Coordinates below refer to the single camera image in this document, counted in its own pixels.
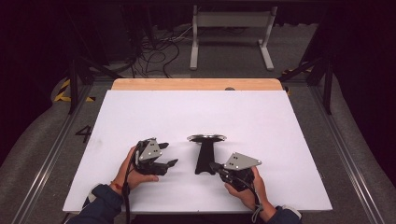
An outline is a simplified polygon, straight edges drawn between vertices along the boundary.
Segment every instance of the gray carpet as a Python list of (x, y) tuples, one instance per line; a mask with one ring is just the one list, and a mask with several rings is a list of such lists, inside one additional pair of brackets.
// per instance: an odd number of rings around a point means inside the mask
[[(298, 65), (304, 50), (315, 32), (316, 26), (285, 26), (273, 29), (268, 49), (275, 71), (268, 72), (257, 46), (261, 31), (247, 29), (242, 34), (231, 34), (224, 30), (207, 30), (200, 34), (198, 70), (191, 71), (191, 42), (178, 43), (178, 57), (166, 67), (172, 77), (279, 77), (285, 69)], [(177, 49), (169, 47), (163, 51), (167, 59), (176, 55)], [(150, 63), (150, 77), (163, 77), (162, 65)], [(131, 77), (131, 70), (121, 73)], [(304, 75), (294, 80), (302, 80)], [(86, 125), (93, 127), (106, 90), (111, 81), (98, 77), (89, 96), (96, 97), (95, 102), (85, 102), (76, 116), (76, 120), (66, 136), (53, 170), (44, 185), (33, 209), (26, 218), (27, 223), (60, 223), (65, 216), (62, 211), (69, 186), (78, 168), (86, 143), (84, 136), (75, 135)], [(63, 81), (54, 87), (55, 94)], [(326, 125), (324, 115), (312, 96), (310, 88), (301, 81), (285, 83), (290, 87), (290, 101), (299, 120), (306, 142), (311, 150), (318, 170), (323, 176), (333, 210), (320, 213), (304, 213), (304, 223), (370, 223), (360, 198), (351, 184), (345, 165), (340, 160), (332, 132)], [(0, 169), (0, 223), (11, 223), (25, 195), (31, 187), (37, 172), (46, 159), (61, 131), (70, 104), (54, 102), (52, 108), (40, 116), (21, 136)], [(342, 97), (336, 79), (333, 82), (332, 118), (335, 120), (350, 154), (359, 166), (367, 183), (367, 188), (378, 207), (385, 223), (395, 223), (396, 190), (376, 163), (370, 149), (362, 138), (356, 123), (351, 117), (347, 104)], [(135, 223), (154, 223), (175, 220), (174, 217), (138, 216)], [(244, 222), (242, 217), (204, 217), (197, 223), (233, 223)], [(116, 218), (116, 223), (124, 223), (124, 216)]]

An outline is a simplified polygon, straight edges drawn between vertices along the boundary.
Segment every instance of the person's left hand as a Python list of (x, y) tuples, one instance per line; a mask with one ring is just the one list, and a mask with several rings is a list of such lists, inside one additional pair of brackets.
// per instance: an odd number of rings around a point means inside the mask
[[(119, 169), (119, 172), (117, 173), (116, 178), (114, 179), (114, 181), (112, 182), (112, 184), (110, 184), (110, 187), (116, 191), (119, 195), (122, 194), (122, 190), (117, 188), (118, 186), (122, 187), (122, 184), (124, 182), (125, 179), (125, 174), (127, 172), (128, 169), (128, 163), (129, 160), (132, 157), (132, 154), (134, 153), (135, 147), (132, 147), (131, 150), (128, 153), (128, 156), (126, 157), (126, 159), (122, 162), (122, 165)], [(128, 185), (130, 190), (135, 189), (139, 184), (144, 183), (144, 182), (157, 182), (159, 181), (158, 176), (156, 175), (141, 175), (139, 174), (136, 170), (133, 170), (134, 167), (131, 165), (130, 169), (132, 170), (131, 173), (129, 173), (128, 175)]]

